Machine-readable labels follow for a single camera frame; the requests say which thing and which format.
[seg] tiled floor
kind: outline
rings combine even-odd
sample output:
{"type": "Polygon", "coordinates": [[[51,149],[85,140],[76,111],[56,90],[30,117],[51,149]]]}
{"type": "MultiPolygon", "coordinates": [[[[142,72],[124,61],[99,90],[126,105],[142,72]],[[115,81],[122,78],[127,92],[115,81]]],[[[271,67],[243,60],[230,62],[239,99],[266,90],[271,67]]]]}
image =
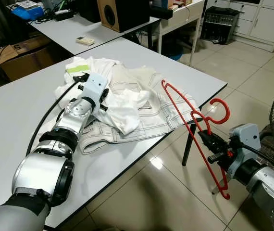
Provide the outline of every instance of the tiled floor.
{"type": "MultiPolygon", "coordinates": [[[[189,56],[184,54],[179,62],[187,64],[189,56]]],[[[229,129],[238,124],[256,123],[261,130],[269,123],[274,53],[240,42],[225,46],[199,41],[193,67],[229,83],[218,97],[229,104],[231,118],[213,128],[216,134],[227,139],[229,129]]],[[[202,111],[217,118],[224,113],[209,104],[202,111]]],[[[185,129],[178,128],[62,230],[117,226],[126,231],[270,231],[269,219],[237,181],[230,182],[229,201],[211,194],[214,182],[195,145],[187,166],[181,166],[186,138],[185,129]]]]}

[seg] white cloth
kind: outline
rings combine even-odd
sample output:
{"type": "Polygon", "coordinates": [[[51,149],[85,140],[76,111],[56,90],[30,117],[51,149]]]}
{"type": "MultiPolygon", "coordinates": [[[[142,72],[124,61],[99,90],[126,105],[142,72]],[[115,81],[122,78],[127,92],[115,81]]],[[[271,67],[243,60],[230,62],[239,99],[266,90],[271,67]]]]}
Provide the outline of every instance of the white cloth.
{"type": "MultiPolygon", "coordinates": [[[[104,58],[93,59],[90,57],[85,60],[75,57],[72,63],[65,66],[64,80],[67,84],[55,90],[56,98],[59,98],[74,83],[74,76],[82,76],[84,73],[100,74],[108,79],[107,84],[109,84],[112,78],[112,67],[115,64],[120,64],[120,62],[104,58]]],[[[74,86],[59,102],[61,108],[64,108],[72,98],[77,98],[81,93],[77,88],[77,85],[74,86]]],[[[94,114],[94,117],[102,123],[119,129],[123,134],[128,134],[138,127],[140,123],[138,109],[147,102],[148,98],[149,93],[145,90],[133,92],[125,89],[121,94],[115,94],[110,90],[103,102],[108,110],[106,112],[99,110],[94,114]]]]}
{"type": "MultiPolygon", "coordinates": [[[[94,120],[83,130],[79,146],[84,154],[108,143],[128,142],[159,136],[183,124],[161,86],[162,75],[154,69],[142,67],[129,70],[119,61],[93,59],[92,57],[90,57],[91,62],[88,60],[85,61],[90,70],[96,70],[101,75],[107,73],[107,76],[110,76],[110,92],[103,102],[109,107],[108,111],[100,110],[98,114],[94,115],[98,120],[94,120]],[[103,63],[105,68],[95,67],[99,63],[103,63]]],[[[60,96],[67,87],[66,85],[58,87],[55,91],[56,96],[60,96]]],[[[171,89],[169,93],[185,120],[192,122],[189,106],[171,89]]],[[[181,93],[198,109],[196,102],[190,95],[183,91],[181,93]]],[[[69,97],[64,98],[60,106],[63,108],[71,98],[77,98],[79,94],[80,90],[72,89],[69,97]]],[[[55,124],[55,120],[54,118],[45,124],[42,130],[50,130],[55,124]]]]}

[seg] air conditioner remote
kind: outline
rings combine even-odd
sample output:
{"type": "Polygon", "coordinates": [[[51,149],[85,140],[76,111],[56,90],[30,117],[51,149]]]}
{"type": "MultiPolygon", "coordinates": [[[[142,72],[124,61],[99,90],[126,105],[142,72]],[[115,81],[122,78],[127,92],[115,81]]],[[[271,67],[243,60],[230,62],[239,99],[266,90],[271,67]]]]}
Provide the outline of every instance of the air conditioner remote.
{"type": "Polygon", "coordinates": [[[78,37],[76,39],[76,42],[83,43],[83,44],[86,44],[86,45],[92,45],[94,43],[94,39],[87,38],[87,37],[78,37]]]}

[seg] black cable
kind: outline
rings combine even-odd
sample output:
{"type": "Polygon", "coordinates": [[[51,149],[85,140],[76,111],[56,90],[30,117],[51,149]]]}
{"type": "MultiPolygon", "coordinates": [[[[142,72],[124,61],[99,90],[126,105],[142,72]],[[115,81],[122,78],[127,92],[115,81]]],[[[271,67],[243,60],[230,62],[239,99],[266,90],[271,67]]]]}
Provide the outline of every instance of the black cable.
{"type": "Polygon", "coordinates": [[[10,6],[10,11],[12,11],[12,8],[13,8],[14,6],[18,6],[18,5],[13,4],[12,6],[10,6]]]}
{"type": "Polygon", "coordinates": [[[48,111],[44,114],[44,116],[42,117],[42,119],[40,120],[39,124],[37,125],[37,128],[35,130],[35,132],[33,133],[31,140],[29,142],[28,148],[27,148],[27,152],[26,155],[28,155],[31,152],[31,148],[33,145],[33,142],[35,141],[35,138],[37,136],[37,133],[39,132],[43,122],[45,121],[45,119],[47,118],[47,116],[50,114],[50,112],[54,109],[54,107],[60,102],[60,100],[69,92],[70,89],[72,89],[72,87],[74,87],[79,81],[76,81],[75,83],[73,83],[55,102],[54,104],[48,109],[48,111]]]}
{"type": "Polygon", "coordinates": [[[35,24],[41,24],[41,23],[48,22],[48,21],[54,19],[55,12],[58,10],[59,5],[62,4],[63,2],[69,3],[69,0],[62,0],[61,2],[59,2],[58,4],[56,4],[53,7],[52,10],[49,9],[49,8],[45,9],[43,16],[41,16],[37,20],[35,20],[35,24]]]}
{"type": "Polygon", "coordinates": [[[57,120],[56,120],[56,121],[58,121],[58,120],[60,119],[61,115],[62,115],[63,112],[64,112],[64,109],[65,109],[65,108],[63,108],[63,109],[60,111],[60,113],[59,113],[58,116],[57,116],[57,120]]]}
{"type": "Polygon", "coordinates": [[[1,52],[0,52],[0,56],[1,56],[2,52],[4,51],[4,49],[6,49],[7,46],[5,46],[4,48],[2,48],[2,50],[1,50],[1,52]]]}
{"type": "Polygon", "coordinates": [[[265,156],[263,153],[259,152],[258,150],[248,146],[248,145],[245,145],[245,144],[241,144],[242,148],[245,148],[249,151],[252,151],[253,153],[259,155],[260,157],[262,157],[262,159],[268,161],[269,163],[271,163],[273,166],[274,166],[274,162],[272,160],[270,160],[267,156],[265,156]]]}

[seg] desk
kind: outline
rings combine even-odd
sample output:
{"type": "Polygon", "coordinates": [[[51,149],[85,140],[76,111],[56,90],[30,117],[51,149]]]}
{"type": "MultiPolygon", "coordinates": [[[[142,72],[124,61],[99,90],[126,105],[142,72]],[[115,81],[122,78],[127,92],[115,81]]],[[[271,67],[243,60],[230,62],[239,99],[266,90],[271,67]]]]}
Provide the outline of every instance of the desk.
{"type": "Polygon", "coordinates": [[[190,61],[192,63],[192,57],[195,52],[199,26],[201,21],[201,15],[203,11],[204,0],[193,0],[193,2],[187,6],[183,6],[174,11],[172,18],[162,19],[159,26],[154,30],[158,36],[158,53],[162,52],[162,36],[184,26],[190,22],[197,20],[197,26],[195,30],[193,47],[191,49],[190,61]]]}
{"type": "Polygon", "coordinates": [[[138,25],[122,33],[103,26],[101,22],[92,23],[79,14],[75,15],[73,18],[68,18],[59,22],[51,20],[41,24],[32,23],[31,25],[73,55],[77,55],[159,20],[159,18],[150,17],[149,22],[138,25]],[[75,42],[75,39],[79,36],[93,38],[95,43],[91,46],[77,43],[75,42]]]}
{"type": "MultiPolygon", "coordinates": [[[[149,49],[117,38],[79,57],[120,60],[127,68],[151,66],[175,86],[192,95],[199,106],[226,86],[226,83],[149,49]]],[[[32,132],[47,109],[53,94],[63,84],[64,66],[72,58],[0,87],[0,205],[11,196],[13,174],[24,158],[32,132]]],[[[75,211],[103,191],[165,136],[120,144],[81,155],[74,153],[75,172],[66,202],[52,209],[46,225],[57,227],[75,211]]]]}

